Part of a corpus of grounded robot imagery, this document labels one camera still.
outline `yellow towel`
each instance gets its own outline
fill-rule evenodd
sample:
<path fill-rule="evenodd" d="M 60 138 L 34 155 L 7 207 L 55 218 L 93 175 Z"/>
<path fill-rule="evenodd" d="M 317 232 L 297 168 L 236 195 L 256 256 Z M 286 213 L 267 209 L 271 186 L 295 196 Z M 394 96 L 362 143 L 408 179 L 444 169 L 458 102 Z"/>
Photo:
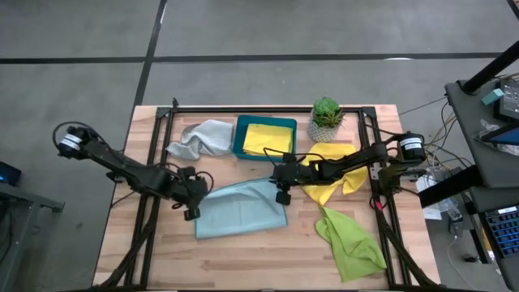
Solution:
<path fill-rule="evenodd" d="M 249 124 L 243 151 L 247 154 L 264 156 L 264 148 L 292 152 L 292 129 L 288 127 Z M 282 153 L 267 151 L 268 155 L 281 157 Z"/>
<path fill-rule="evenodd" d="M 350 155 L 356 152 L 355 146 L 351 144 L 334 144 L 334 143 L 317 143 L 311 149 L 310 153 L 317 153 L 327 159 L 340 159 L 344 155 Z M 309 155 L 302 163 L 309 165 L 310 161 L 320 160 L 319 157 Z M 324 206 L 333 191 L 342 185 L 342 194 L 350 194 L 359 189 L 367 178 L 367 168 L 362 167 L 358 170 L 346 173 L 342 179 L 328 186 L 307 186 L 303 190 L 319 205 Z"/>

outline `light blue towel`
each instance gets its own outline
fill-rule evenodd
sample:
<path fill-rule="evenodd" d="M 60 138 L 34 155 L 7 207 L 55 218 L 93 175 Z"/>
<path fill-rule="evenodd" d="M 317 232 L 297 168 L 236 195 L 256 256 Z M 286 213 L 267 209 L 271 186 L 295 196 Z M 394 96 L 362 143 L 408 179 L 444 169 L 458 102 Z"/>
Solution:
<path fill-rule="evenodd" d="M 240 182 L 211 192 L 200 202 L 197 239 L 287 226 L 285 208 L 276 203 L 277 187 L 268 178 Z"/>

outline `wooden tabletop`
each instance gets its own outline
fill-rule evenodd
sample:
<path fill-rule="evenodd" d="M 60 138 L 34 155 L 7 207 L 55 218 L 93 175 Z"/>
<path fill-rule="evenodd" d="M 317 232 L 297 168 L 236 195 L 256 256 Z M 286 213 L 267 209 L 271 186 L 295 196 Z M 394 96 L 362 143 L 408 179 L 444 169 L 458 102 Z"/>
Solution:
<path fill-rule="evenodd" d="M 395 105 L 374 105 L 379 127 L 400 132 L 401 124 Z M 141 163 L 148 156 L 156 106 L 137 106 L 131 122 L 125 154 Z M 213 118 L 234 123 L 236 114 L 175 114 L 172 141 L 179 141 L 182 130 L 189 125 Z M 308 114 L 261 114 L 294 118 L 298 121 L 298 152 L 307 152 L 314 142 L 307 135 Z M 359 148 L 358 118 L 347 114 L 334 142 L 353 144 Z M 159 135 L 162 145 L 165 125 Z M 156 162 L 160 149 L 157 149 Z M 252 178 L 268 177 L 272 165 L 265 161 L 239 160 L 234 155 L 202 156 L 198 161 L 169 158 L 180 166 L 193 165 L 212 174 L 215 189 Z M 415 189 L 410 182 L 403 186 Z M 115 189 L 114 200 L 129 193 L 127 185 Z M 384 273 L 341 283 L 332 251 L 314 229 L 320 218 L 317 203 L 300 188 L 290 191 L 292 203 L 286 207 L 288 227 L 274 230 L 197 240 L 194 223 L 184 221 L 182 210 L 172 210 L 172 202 L 161 201 L 155 246 L 149 274 L 150 290 L 316 290 L 316 289 L 382 289 L 387 287 Z M 369 180 L 355 193 L 341 195 L 340 188 L 332 195 L 327 207 L 352 217 L 374 238 L 379 240 L 374 211 L 368 206 L 371 196 Z M 431 242 L 416 195 L 402 192 L 395 196 L 404 244 L 417 264 L 430 279 L 440 282 Z M 94 277 L 102 283 L 117 267 L 131 245 L 139 196 L 133 195 L 117 204 L 109 214 L 105 237 Z M 140 252 L 135 276 L 140 275 L 143 251 Z M 392 249 L 392 262 L 397 278 L 397 253 Z"/>

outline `teal tray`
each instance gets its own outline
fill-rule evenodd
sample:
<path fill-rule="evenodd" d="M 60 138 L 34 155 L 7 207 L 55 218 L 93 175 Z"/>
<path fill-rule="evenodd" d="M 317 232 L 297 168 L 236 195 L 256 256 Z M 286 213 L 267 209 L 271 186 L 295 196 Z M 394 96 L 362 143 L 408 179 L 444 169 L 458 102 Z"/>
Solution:
<path fill-rule="evenodd" d="M 247 134 L 247 128 L 249 124 L 263 124 L 269 126 L 289 127 L 292 129 L 292 153 L 295 153 L 296 149 L 296 134 L 298 129 L 298 122 L 293 118 L 271 118 L 271 117 L 259 117 L 252 115 L 240 115 L 236 122 L 236 132 L 234 134 L 233 153 L 237 158 L 249 159 L 256 161 L 268 161 L 265 156 L 256 156 L 246 154 L 243 151 L 243 142 L 245 141 L 245 135 Z M 283 162 L 281 157 L 271 157 L 272 161 Z"/>

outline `concrete floor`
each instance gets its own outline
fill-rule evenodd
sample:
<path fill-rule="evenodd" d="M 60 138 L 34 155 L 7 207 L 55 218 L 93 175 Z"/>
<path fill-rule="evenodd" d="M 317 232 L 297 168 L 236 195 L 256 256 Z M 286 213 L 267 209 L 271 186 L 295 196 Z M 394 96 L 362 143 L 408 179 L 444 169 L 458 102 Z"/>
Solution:
<path fill-rule="evenodd" d="M 143 57 L 158 4 L 2 0 L 0 58 Z M 517 21 L 505 0 L 169 0 L 156 56 L 497 52 L 519 39 Z M 392 103 L 403 112 L 441 97 L 445 83 L 488 62 L 161 63 L 152 66 L 143 104 L 167 105 L 171 97 L 184 105 L 308 104 L 328 96 L 344 104 Z M 18 290 L 90 285 L 114 185 L 92 162 L 57 157 L 50 133 L 59 122 L 79 120 L 122 148 L 142 67 L 0 65 L 0 160 L 24 172 L 22 188 L 66 201 L 62 214 L 41 213 Z M 402 115 L 402 126 L 434 134 L 442 105 Z M 458 126 L 446 148 L 471 159 Z M 442 283 L 469 288 L 446 260 L 446 221 L 427 225 Z M 467 234 L 451 255 L 472 286 L 507 290 L 493 265 L 463 263 L 468 253 L 474 247 Z"/>

